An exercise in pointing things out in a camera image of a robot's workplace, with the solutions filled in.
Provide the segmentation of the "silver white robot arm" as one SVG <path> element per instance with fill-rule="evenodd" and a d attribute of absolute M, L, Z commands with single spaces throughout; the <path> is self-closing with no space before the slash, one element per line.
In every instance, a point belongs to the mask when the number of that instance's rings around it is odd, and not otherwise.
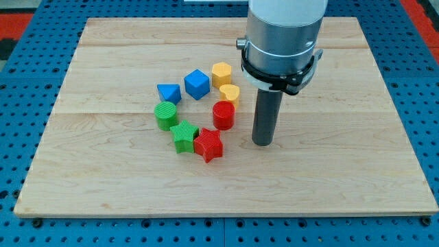
<path fill-rule="evenodd" d="M 249 0 L 246 34 L 236 46 L 263 73 L 296 73 L 311 60 L 327 4 L 327 0 Z"/>

